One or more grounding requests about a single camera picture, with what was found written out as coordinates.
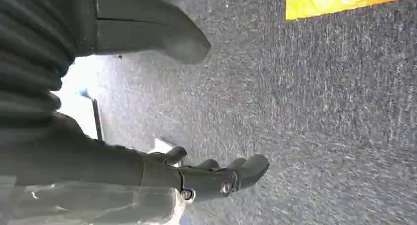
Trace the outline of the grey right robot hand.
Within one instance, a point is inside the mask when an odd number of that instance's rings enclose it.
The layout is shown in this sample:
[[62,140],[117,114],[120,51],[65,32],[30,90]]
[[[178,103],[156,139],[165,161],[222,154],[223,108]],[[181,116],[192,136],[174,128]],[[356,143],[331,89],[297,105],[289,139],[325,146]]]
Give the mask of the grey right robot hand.
[[195,64],[210,49],[160,0],[0,0],[1,224],[162,225],[190,202],[255,185],[270,166],[263,155],[177,167],[183,147],[108,145],[58,111],[55,92],[78,57],[155,50]]

